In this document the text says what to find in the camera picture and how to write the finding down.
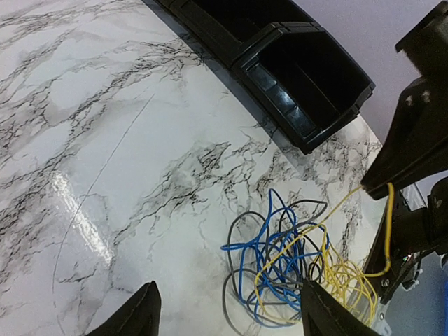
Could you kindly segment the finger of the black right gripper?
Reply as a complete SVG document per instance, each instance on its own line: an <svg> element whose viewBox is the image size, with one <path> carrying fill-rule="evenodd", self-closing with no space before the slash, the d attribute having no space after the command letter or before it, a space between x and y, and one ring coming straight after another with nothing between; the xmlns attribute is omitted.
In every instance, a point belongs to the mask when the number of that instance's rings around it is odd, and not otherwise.
<svg viewBox="0 0 448 336"><path fill-rule="evenodd" d="M398 99L388 136L360 184L374 200L447 170L447 79L418 78Z"/></svg>

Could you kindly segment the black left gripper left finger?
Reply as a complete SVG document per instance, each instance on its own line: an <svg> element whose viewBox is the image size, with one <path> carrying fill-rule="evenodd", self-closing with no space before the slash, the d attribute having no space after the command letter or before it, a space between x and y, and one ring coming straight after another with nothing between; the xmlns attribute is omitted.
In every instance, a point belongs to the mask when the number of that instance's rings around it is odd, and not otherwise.
<svg viewBox="0 0 448 336"><path fill-rule="evenodd" d="M88 336L158 336L162 301L155 281L145 283Z"/></svg>

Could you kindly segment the black bin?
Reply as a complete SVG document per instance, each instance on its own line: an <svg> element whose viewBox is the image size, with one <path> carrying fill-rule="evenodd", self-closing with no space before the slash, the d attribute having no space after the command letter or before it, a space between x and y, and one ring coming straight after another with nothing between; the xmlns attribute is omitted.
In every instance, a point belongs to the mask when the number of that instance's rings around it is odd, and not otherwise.
<svg viewBox="0 0 448 336"><path fill-rule="evenodd" d="M273 24L314 19L294 1L165 1L158 2L230 68Z"/></svg>
<svg viewBox="0 0 448 336"><path fill-rule="evenodd" d="M354 120L375 89L315 22L273 22L246 46L232 71L304 154Z"/></svg>

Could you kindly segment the black bin middle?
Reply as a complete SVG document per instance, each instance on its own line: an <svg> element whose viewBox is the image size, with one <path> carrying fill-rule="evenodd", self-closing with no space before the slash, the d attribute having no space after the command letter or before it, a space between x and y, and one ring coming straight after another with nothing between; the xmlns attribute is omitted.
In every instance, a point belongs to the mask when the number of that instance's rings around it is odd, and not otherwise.
<svg viewBox="0 0 448 336"><path fill-rule="evenodd" d="M230 68L273 24L314 19L294 1L165 1L158 2Z"/></svg>

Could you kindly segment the black bin near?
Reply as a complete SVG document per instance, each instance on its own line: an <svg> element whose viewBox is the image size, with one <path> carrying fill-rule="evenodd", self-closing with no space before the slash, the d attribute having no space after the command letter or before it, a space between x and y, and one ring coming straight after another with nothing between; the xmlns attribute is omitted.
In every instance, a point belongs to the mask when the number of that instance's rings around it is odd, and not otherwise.
<svg viewBox="0 0 448 336"><path fill-rule="evenodd" d="M315 22L273 22L246 46L232 71L304 154L354 120L375 89Z"/></svg>

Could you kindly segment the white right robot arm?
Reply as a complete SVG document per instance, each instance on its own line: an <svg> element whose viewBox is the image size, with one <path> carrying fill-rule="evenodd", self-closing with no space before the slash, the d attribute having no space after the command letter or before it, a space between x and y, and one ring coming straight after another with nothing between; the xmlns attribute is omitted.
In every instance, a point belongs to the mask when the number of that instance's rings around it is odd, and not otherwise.
<svg viewBox="0 0 448 336"><path fill-rule="evenodd" d="M374 200L388 198L365 271L380 302L433 252L447 253L447 179L427 206L412 210L402 191L447 170L447 2L441 1L395 46L421 74L400 94L388 136L361 185Z"/></svg>

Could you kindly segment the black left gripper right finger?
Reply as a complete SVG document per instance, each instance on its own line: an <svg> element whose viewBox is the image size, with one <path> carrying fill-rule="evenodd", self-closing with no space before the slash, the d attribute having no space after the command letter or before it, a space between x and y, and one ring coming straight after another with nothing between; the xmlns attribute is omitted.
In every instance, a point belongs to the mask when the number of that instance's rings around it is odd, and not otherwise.
<svg viewBox="0 0 448 336"><path fill-rule="evenodd" d="M316 281L304 280L301 308L304 336L378 336Z"/></svg>

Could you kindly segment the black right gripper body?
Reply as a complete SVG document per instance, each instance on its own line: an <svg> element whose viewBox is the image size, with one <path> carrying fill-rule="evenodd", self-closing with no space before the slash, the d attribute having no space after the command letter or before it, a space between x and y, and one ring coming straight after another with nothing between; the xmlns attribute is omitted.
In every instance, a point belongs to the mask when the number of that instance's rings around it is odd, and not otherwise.
<svg viewBox="0 0 448 336"><path fill-rule="evenodd" d="M427 79L447 81L447 1L441 1L395 45Z"/></svg>

